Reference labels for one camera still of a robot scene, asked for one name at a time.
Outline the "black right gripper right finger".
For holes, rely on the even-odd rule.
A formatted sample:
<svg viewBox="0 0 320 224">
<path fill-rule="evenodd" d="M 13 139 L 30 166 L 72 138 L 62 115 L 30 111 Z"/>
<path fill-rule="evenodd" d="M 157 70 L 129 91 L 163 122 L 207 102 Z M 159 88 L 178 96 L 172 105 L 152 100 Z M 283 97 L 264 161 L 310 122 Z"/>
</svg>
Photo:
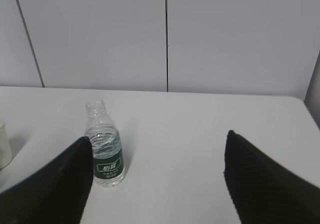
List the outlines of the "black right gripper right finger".
<svg viewBox="0 0 320 224">
<path fill-rule="evenodd" d="M 224 180 L 242 224 L 318 224 L 320 189 L 230 130 Z"/>
</svg>

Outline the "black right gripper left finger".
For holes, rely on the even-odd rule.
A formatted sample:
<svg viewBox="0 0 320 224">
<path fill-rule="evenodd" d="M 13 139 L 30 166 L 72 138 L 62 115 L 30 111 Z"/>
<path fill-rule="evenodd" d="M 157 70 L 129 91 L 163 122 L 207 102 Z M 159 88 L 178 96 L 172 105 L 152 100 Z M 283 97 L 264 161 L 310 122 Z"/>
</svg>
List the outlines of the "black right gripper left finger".
<svg viewBox="0 0 320 224">
<path fill-rule="evenodd" d="M 2 224 L 78 224 L 94 179 L 92 145 L 80 137 L 0 195 Z"/>
</svg>

